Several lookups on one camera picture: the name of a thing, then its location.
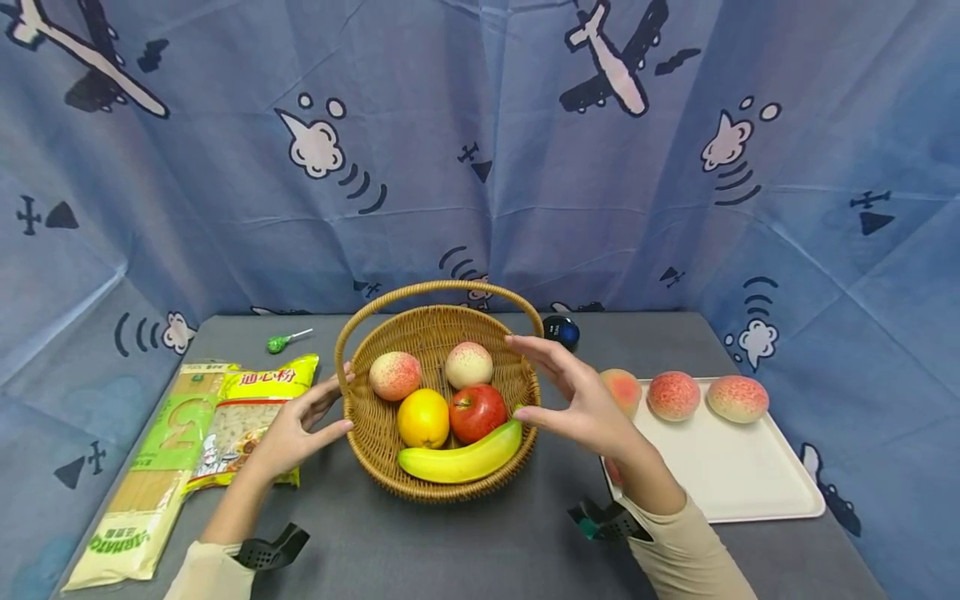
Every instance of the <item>wicker basket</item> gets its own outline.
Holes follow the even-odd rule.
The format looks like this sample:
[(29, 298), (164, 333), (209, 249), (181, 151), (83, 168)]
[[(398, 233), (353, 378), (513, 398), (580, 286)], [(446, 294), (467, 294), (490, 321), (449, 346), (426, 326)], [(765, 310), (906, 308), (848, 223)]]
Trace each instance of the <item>wicker basket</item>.
[[(507, 347), (504, 336), (510, 333), (499, 321), (480, 311), (463, 306), (437, 304), (402, 312), (374, 329), (353, 354), (353, 382), (347, 384), (344, 373), (344, 346), (353, 329), (364, 319), (393, 301), (437, 290), (478, 290), (497, 294), (512, 301), (530, 317), (534, 331), (543, 336), (543, 323), (529, 302), (517, 294), (481, 281), (426, 281), (394, 290), (364, 306), (344, 325), (334, 350), (337, 376), (344, 394), (344, 417), (355, 427), (348, 434), (350, 446), (363, 468), (384, 488), (418, 502), (457, 502), (492, 492), (516, 475), (533, 450), (535, 427), (523, 427), (520, 450), (510, 461), (484, 479), (467, 484), (437, 484), (407, 474), (396, 462), (403, 441), (396, 429), (396, 411), (400, 402), (377, 397), (368, 374), (376, 357), (399, 350), (413, 354), (423, 370), (421, 386), (440, 392), (447, 401), (453, 390), (444, 377), (444, 361), (461, 342), (476, 342), (493, 357), (493, 386), (503, 395), (510, 411), (518, 404), (540, 405), (540, 385), (530, 363)], [(457, 447), (451, 434), (445, 448)]]

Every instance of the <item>white tray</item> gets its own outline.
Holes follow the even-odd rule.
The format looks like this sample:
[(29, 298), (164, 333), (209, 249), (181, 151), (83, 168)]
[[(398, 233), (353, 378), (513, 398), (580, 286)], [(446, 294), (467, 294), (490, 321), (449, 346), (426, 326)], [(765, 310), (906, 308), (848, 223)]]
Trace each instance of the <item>white tray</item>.
[[(827, 508), (824, 497), (770, 415), (749, 425), (738, 425), (709, 409), (707, 388), (715, 380), (716, 377), (696, 379), (700, 385), (700, 407), (689, 420), (670, 423), (650, 412), (650, 379), (640, 379), (643, 399), (634, 417), (636, 428), (657, 447), (707, 521), (730, 523), (822, 515)], [(622, 495), (608, 474), (607, 485), (614, 499)]]

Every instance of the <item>sleeve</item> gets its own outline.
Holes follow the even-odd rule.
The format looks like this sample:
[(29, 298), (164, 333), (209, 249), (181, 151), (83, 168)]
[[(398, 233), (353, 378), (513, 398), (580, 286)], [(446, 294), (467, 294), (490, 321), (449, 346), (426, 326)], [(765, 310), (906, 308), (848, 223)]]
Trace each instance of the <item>sleeve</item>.
[(164, 600), (249, 600), (254, 571), (233, 559), (239, 551), (240, 544), (193, 542)]
[(618, 502), (653, 538), (629, 538), (629, 544), (660, 600), (756, 600), (747, 578), (689, 496), (684, 508), (670, 516), (647, 513), (626, 496)]

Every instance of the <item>lollipop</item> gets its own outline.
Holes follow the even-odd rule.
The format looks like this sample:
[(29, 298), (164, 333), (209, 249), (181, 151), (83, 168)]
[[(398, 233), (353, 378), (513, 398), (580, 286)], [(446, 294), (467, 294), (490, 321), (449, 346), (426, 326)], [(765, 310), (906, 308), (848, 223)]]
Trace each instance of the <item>lollipop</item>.
[(283, 352), (283, 349), (287, 347), (287, 344), (289, 344), (291, 340), (294, 338), (299, 338), (301, 335), (306, 335), (311, 331), (313, 331), (313, 327), (304, 329), (300, 333), (294, 333), (293, 335), (276, 335), (267, 340), (267, 351), (271, 354), (280, 354)]

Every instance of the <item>fabric backdrop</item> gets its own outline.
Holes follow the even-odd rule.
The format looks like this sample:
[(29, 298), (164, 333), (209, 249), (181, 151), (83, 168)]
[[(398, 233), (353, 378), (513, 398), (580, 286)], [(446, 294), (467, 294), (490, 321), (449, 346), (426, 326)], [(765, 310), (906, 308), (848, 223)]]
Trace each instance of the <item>fabric backdrop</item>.
[(890, 595), (960, 588), (957, 3), (11, 1), (0, 595), (204, 319), (440, 277), (701, 311)]

